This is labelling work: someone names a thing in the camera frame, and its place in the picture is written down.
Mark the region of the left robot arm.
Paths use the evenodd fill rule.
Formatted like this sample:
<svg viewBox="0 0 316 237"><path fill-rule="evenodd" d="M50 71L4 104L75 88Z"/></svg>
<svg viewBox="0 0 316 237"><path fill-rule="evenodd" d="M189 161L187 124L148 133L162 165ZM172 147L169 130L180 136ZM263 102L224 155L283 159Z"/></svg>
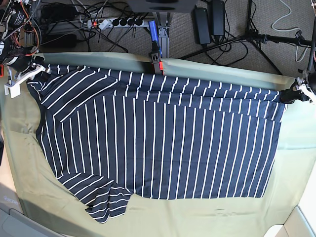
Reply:
<svg viewBox="0 0 316 237"><path fill-rule="evenodd" d="M288 9L288 12L279 17L271 24L271 28L276 32L296 32L295 37L293 38L280 38L277 40L279 43L291 44L296 47L296 49L302 47L304 52L300 57L295 57L296 62L301 62L306 55L307 50L310 50L309 61L307 68L301 73L301 77L297 77L294 83L289 89L283 90L280 93L280 100L285 104L292 104L294 101L309 101L311 103L316 102L316 25L313 24L312 39L305 40L301 37L301 28L293 27L289 29L277 29L275 24L280 20L288 17L292 13L292 9L284 1L281 3Z"/></svg>

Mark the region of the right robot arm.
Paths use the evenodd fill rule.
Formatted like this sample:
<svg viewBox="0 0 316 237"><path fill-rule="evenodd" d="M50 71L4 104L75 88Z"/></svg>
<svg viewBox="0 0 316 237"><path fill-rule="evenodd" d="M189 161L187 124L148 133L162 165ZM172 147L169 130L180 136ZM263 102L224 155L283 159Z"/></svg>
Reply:
<svg viewBox="0 0 316 237"><path fill-rule="evenodd" d="M0 2L0 64L18 73L32 66L40 46L40 29L34 17L40 0L2 0ZM32 46L22 45L21 35L33 35Z"/></svg>

